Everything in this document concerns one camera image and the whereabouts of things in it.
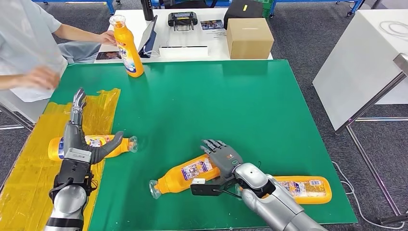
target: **green table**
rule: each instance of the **green table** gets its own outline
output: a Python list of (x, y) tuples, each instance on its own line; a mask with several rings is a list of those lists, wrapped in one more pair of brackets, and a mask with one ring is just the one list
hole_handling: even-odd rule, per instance
[(89, 230), (198, 230), (262, 227), (242, 201), (190, 190), (152, 198), (149, 180), (203, 152), (201, 139), (220, 139), (246, 162), (276, 176), (325, 177), (332, 200), (305, 205), (319, 223), (357, 219), (286, 60), (150, 63), (139, 78), (122, 64), (67, 68), (51, 101), (121, 89), (113, 132), (139, 138), (139, 151), (106, 160)]

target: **yellow plastic sheet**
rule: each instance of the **yellow plastic sheet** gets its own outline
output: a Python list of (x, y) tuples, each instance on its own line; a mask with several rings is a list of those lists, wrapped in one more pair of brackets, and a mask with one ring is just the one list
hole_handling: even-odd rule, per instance
[[(111, 134), (116, 104), (120, 90), (101, 90), (98, 96), (87, 96), (83, 114), (83, 129), (86, 135)], [(64, 134), (69, 120), (71, 103), (58, 105), (49, 103), (29, 136), (14, 169), (0, 194), (0, 230), (42, 230), (52, 211), (48, 191), (59, 172), (61, 162), (48, 158), (48, 144), (54, 137)], [(104, 161), (92, 166), (94, 179), (101, 181)], [(84, 212), (84, 230), (88, 229), (97, 190), (91, 193)]]

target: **photo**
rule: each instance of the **photo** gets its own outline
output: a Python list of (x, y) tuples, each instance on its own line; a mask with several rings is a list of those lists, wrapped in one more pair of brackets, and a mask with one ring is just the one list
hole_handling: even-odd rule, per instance
[(201, 21), (201, 28), (203, 30), (223, 29), (224, 25), (221, 20)]
[(118, 51), (104, 51), (99, 52), (96, 60), (112, 60), (112, 59), (121, 59)]

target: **yellow plastic bottle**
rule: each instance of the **yellow plastic bottle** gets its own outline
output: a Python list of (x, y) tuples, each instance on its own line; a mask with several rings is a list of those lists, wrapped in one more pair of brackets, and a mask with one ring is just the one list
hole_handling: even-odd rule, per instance
[(127, 74), (132, 77), (141, 76), (144, 72), (143, 65), (133, 42), (133, 34), (125, 25), (125, 17), (114, 15), (109, 22), (114, 27), (115, 40)]
[(332, 199), (332, 190), (324, 177), (283, 176), (275, 179), (286, 188), (300, 205), (324, 204)]
[[(85, 141), (92, 147), (101, 147), (114, 138), (114, 135), (91, 135), (85, 136)], [(125, 152), (135, 153), (138, 150), (138, 139), (136, 136), (123, 138), (122, 143), (109, 153), (105, 158), (115, 157)], [(48, 145), (48, 158), (54, 161), (62, 161), (64, 158), (64, 138), (57, 137)]]
[(173, 167), (158, 181), (149, 182), (150, 193), (154, 199), (165, 193), (179, 193), (190, 188), (194, 178), (214, 179), (220, 174), (218, 167), (211, 163), (207, 154), (184, 164)]

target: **black bottle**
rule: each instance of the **black bottle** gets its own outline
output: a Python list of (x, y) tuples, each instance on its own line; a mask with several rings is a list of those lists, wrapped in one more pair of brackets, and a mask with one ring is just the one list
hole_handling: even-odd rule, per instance
[(152, 0), (140, 0), (141, 6), (143, 8), (144, 19), (146, 21), (153, 20), (153, 8), (152, 8)]

